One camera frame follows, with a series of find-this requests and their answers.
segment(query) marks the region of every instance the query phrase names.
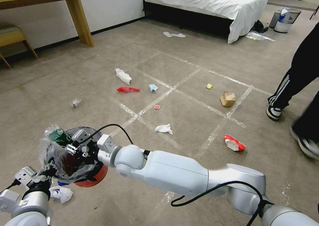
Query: small red packet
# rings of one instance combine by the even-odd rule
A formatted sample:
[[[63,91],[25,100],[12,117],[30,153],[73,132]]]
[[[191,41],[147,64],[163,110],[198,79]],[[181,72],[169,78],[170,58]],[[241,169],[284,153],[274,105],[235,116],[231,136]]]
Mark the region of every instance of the small red packet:
[[[130,92],[130,91],[140,91],[139,88],[134,88],[134,87],[120,87],[117,89],[117,91],[122,91],[122,92]]]
[[[225,134],[224,140],[227,147],[232,149],[233,151],[241,151],[246,148],[246,146],[243,143],[240,143],[237,139],[235,139],[231,135]]]

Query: red plastic scrap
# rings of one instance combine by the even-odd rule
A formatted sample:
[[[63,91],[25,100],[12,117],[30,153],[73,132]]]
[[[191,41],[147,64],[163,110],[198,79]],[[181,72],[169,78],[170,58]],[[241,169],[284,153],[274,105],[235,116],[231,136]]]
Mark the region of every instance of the red plastic scrap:
[[[120,87],[117,89],[117,91],[121,91],[121,92],[130,92],[130,91],[140,91],[139,88],[134,88],[134,87]]]

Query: red object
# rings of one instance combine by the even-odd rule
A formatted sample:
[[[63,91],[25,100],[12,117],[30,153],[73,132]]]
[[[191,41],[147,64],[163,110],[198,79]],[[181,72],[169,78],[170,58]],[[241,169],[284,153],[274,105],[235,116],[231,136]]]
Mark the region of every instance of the red object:
[[[140,91],[139,88],[133,88],[133,87],[120,87],[117,89],[117,91],[122,91],[122,92],[130,92],[130,91]]]
[[[237,139],[235,139],[231,135],[225,134],[224,140],[227,147],[232,149],[233,151],[241,151],[246,148],[246,146],[243,143],[240,143]]]
[[[107,166],[104,165],[104,166],[102,166],[100,171],[93,177],[93,178],[96,179],[96,181],[86,180],[86,181],[76,182],[75,184],[77,186],[85,187],[85,188],[86,187],[92,187],[94,185],[97,185],[99,182],[101,182],[102,179],[104,179],[104,177],[106,176],[106,173],[107,173]]]

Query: black bed frame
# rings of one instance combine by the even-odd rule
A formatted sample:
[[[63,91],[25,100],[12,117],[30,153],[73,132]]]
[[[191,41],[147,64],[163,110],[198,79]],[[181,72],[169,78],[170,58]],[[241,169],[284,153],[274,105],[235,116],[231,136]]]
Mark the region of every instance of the black bed frame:
[[[149,3],[145,2],[145,0],[143,0],[143,10],[146,19],[151,16],[158,20],[178,24],[180,29],[182,27],[191,27],[221,36],[229,35],[229,27],[233,22],[231,19]],[[147,11],[152,12],[152,15],[147,15]]]

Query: gray trash can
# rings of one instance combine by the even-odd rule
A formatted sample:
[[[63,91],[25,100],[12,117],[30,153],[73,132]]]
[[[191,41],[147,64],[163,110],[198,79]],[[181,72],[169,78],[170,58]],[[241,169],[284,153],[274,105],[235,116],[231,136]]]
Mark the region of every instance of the gray trash can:
[[[300,13],[301,11],[297,9],[284,8],[281,11],[274,31],[279,33],[287,33]]]
[[[275,13],[272,16],[271,22],[269,24],[270,28],[275,28],[275,26],[276,26],[276,24],[277,24],[277,22],[279,20],[280,14],[281,14],[281,10],[276,10],[275,11]]]

